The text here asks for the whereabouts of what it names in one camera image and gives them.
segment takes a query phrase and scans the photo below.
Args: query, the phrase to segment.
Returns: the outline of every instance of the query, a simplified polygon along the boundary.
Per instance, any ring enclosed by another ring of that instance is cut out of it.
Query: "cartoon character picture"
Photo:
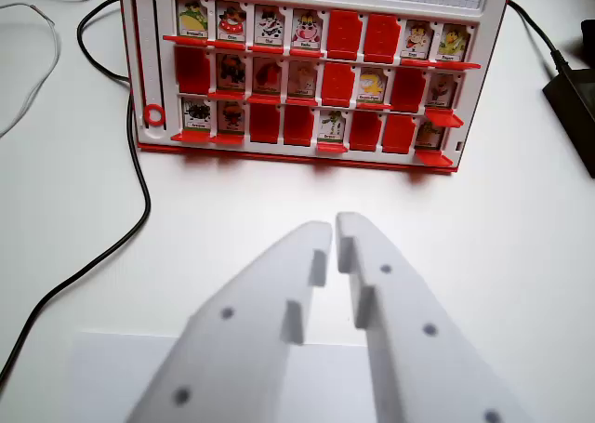
[[[254,42],[267,46],[283,45],[284,20],[278,7],[257,5],[254,13]]]
[[[289,80],[287,96],[297,98],[314,98],[316,93],[316,76],[318,72],[312,62],[289,62]]]
[[[234,54],[217,54],[217,88],[245,89],[245,64]]]
[[[421,125],[417,132],[416,149],[437,151],[440,149],[444,136],[444,128],[436,127],[430,121]]]
[[[237,2],[217,2],[217,37],[230,42],[245,42],[245,12]]]
[[[218,103],[218,132],[244,134],[244,109],[235,101]]]
[[[469,34],[467,28],[461,25],[444,25],[443,35],[438,47],[437,60],[461,61],[465,56]]]
[[[387,77],[380,69],[362,69],[357,100],[362,102],[382,103]]]
[[[450,107],[455,94],[455,77],[452,74],[436,73],[430,80],[427,106]]]
[[[281,67],[277,65],[275,59],[254,58],[252,91],[266,94],[281,93]]]
[[[211,108],[201,99],[182,99],[184,128],[190,130],[211,129]]]
[[[431,45],[432,29],[426,21],[409,20],[405,27],[405,48],[401,57],[427,59]]]
[[[345,118],[338,110],[320,112],[319,141],[343,142]]]
[[[323,21],[316,17],[315,11],[294,10],[294,35],[291,39],[291,46],[318,49],[322,33]]]
[[[207,38],[206,8],[200,0],[178,0],[179,35]]]

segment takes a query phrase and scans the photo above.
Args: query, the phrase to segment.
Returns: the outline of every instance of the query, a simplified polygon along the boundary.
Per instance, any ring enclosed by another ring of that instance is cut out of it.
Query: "black device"
[[[592,178],[595,178],[595,70],[558,69],[543,89],[551,108]]]

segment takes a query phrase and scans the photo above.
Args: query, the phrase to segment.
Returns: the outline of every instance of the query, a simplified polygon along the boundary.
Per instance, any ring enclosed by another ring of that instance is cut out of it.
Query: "white cable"
[[[4,130],[0,130],[0,138],[2,138],[6,133],[8,133],[8,131],[20,121],[20,119],[25,115],[25,113],[27,111],[29,111],[29,108],[31,107],[31,105],[33,104],[33,101],[35,100],[35,96],[37,96],[37,92],[39,91],[41,86],[44,84],[44,82],[46,81],[48,76],[51,75],[51,73],[54,71],[54,68],[56,68],[56,64],[58,63],[58,60],[60,58],[60,38],[59,38],[58,33],[56,32],[56,29],[54,27],[55,26],[54,22],[52,21],[52,19],[50,17],[48,17],[46,14],[44,14],[35,5],[29,5],[27,3],[11,3],[8,5],[0,6],[0,9],[4,9],[5,7],[30,7],[33,11],[35,11],[37,14],[39,14],[41,17],[43,17],[47,21],[49,28],[52,30],[52,35],[54,36],[54,60],[52,61],[51,65],[49,66],[49,69],[47,70],[47,72],[44,73],[44,75],[41,77],[41,79],[39,79],[39,81],[33,86],[31,91],[25,98],[25,101],[22,103],[22,106],[20,107],[20,110],[17,113],[17,116],[15,116],[15,119],[13,119],[12,122],[10,124],[8,124],[8,126]]]

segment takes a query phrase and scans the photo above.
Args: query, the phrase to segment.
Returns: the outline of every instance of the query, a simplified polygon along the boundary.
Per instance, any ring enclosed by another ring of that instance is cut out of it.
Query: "white table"
[[[26,1],[57,24],[63,53],[30,112],[0,140],[0,363],[36,301],[138,219],[126,148],[126,89],[91,67],[75,39],[101,0]],[[573,68],[593,0],[515,0]],[[118,7],[86,33],[126,72]],[[0,12],[0,124],[51,60],[27,8]],[[595,181],[541,88],[543,56],[519,16],[504,18],[460,170],[452,176],[143,152],[147,226],[51,304],[0,403],[0,421],[61,422],[74,336],[82,330],[177,335],[187,317],[286,232],[353,210],[371,218],[536,421],[592,419]],[[335,264],[314,298],[309,340],[364,344]]]

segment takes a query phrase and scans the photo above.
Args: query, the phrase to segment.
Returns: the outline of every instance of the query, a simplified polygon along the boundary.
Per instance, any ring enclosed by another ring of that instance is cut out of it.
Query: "gripper jaw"
[[[370,220],[338,214],[337,257],[366,332],[378,423],[531,421]]]
[[[300,226],[210,298],[128,421],[271,422],[290,344],[304,341],[312,287],[324,286],[332,232],[328,223]]]

